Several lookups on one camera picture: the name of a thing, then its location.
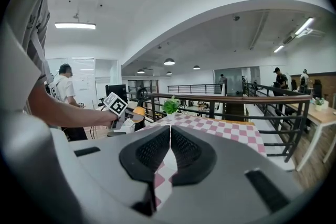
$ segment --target desk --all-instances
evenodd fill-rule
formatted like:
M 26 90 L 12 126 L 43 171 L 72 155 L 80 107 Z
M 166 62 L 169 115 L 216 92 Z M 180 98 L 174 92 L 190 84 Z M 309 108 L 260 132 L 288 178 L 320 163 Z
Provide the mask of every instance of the desk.
M 163 119 L 156 121 L 143 129 L 149 129 L 154 126 L 167 124 L 189 127 L 195 130 L 206 132 L 208 134 L 232 139 L 248 145 L 259 154 L 266 157 L 264 142 L 262 141 L 258 129 L 254 126 L 254 123 L 221 121 L 178 113 L 176 114 L 175 120 L 173 121 L 170 121 L 167 117 L 164 117 Z M 160 167 L 155 172 L 154 190 L 156 206 L 158 207 L 158 210 L 160 210 L 163 203 L 167 201 L 170 194 L 172 193 L 172 176 L 176 172 L 176 159 L 172 150 L 169 149 Z
M 289 104 L 291 108 L 297 110 L 299 104 Z M 335 109 L 332 108 L 327 108 L 323 109 L 322 111 L 317 111 L 315 110 L 315 104 L 310 104 L 309 105 L 309 110 L 308 110 L 308 120 L 311 120 L 313 123 L 317 125 L 317 128 L 315 130 L 313 139 L 307 149 L 307 152 L 305 153 L 302 161 L 299 163 L 298 167 L 296 168 L 297 171 L 301 171 L 307 160 L 309 159 L 310 155 L 312 154 L 314 148 L 317 145 L 318 140 L 321 137 L 322 134 L 322 129 L 326 126 L 336 124 L 336 115 L 333 114 L 335 112 Z

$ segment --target black pants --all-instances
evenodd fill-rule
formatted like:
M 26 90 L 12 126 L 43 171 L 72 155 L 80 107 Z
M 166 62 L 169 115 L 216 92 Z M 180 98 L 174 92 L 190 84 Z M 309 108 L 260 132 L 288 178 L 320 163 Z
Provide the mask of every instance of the black pants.
M 64 128 L 62 127 L 62 131 L 65 132 L 70 141 L 79 141 L 79 140 L 87 140 L 86 133 L 83 127 L 76 128 Z

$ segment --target man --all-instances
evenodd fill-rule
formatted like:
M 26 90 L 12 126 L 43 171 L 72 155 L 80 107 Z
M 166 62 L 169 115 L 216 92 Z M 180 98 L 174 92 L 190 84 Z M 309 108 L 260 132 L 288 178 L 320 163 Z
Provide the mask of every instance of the man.
M 304 87 L 307 87 L 308 86 L 308 81 L 309 81 L 309 76 L 307 74 L 307 70 L 306 69 L 303 70 L 303 74 L 300 77 L 300 81 L 303 81 L 303 80 L 305 80 L 304 83 L 300 83 L 300 85 L 304 86 Z
M 221 77 L 219 78 L 219 84 L 220 84 L 220 92 L 222 92 L 222 89 L 223 89 L 223 83 L 226 83 L 226 78 L 224 77 L 224 75 L 223 74 L 220 74 L 221 75 Z
M 40 71 L 40 77 L 30 92 L 25 110 L 54 126 L 110 126 L 112 121 L 118 119 L 110 111 L 81 109 L 59 102 L 46 92 L 44 82 L 52 82 L 44 57 L 48 21 L 47 0 L 10 0 L 0 28 L 1 42 L 22 46 Z
M 61 65 L 58 74 L 59 76 L 50 84 L 51 95 L 63 103 L 80 108 L 81 106 L 74 99 L 74 85 L 72 80 L 70 80 L 70 77 L 72 77 L 71 66 L 67 63 Z M 88 139 L 83 127 L 62 127 L 62 131 L 68 135 L 71 141 Z
M 276 68 L 273 73 L 277 74 L 277 83 L 280 84 L 281 89 L 288 89 L 288 79 L 285 74 L 282 74 L 280 68 Z
M 59 101 L 74 105 L 80 108 L 80 105 L 75 101 L 75 90 L 72 80 L 71 66 L 67 63 L 60 66 L 58 70 L 59 76 L 50 84 L 52 96 Z

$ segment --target white shirt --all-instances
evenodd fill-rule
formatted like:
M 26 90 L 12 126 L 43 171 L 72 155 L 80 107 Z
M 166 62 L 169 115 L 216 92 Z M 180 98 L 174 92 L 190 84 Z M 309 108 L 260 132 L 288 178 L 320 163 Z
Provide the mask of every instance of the white shirt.
M 67 77 L 63 76 L 63 75 L 59 75 L 56 79 L 54 79 L 54 81 L 57 83 L 57 81 L 59 81 L 59 83 L 57 84 L 57 89 L 59 91 L 60 97 L 61 97 L 61 101 L 63 103 L 69 103 L 68 102 L 68 97 L 70 96 L 76 96 L 75 95 L 75 90 L 74 85 L 72 84 L 72 80 L 68 79 Z
M 309 76 L 308 76 L 306 73 L 303 73 L 303 74 L 301 75 L 301 77 L 300 77 L 300 80 L 301 80 L 302 78 L 305 78 L 305 85 L 308 85 L 308 79 L 309 79 Z
M 225 77 L 220 77 L 219 78 L 219 84 L 223 84 L 225 82 L 226 78 Z

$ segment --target white pot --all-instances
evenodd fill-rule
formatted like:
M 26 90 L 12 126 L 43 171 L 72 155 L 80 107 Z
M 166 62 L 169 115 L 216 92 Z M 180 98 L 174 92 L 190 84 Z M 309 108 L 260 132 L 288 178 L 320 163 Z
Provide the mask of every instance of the white pot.
M 174 112 L 173 114 L 168 114 L 168 113 L 167 113 L 167 118 L 168 118 L 168 120 L 170 120 L 170 121 L 175 120 L 175 114 L 176 114 L 176 112 Z
M 317 111 L 322 111 L 322 106 L 321 105 L 315 105 L 315 110 Z

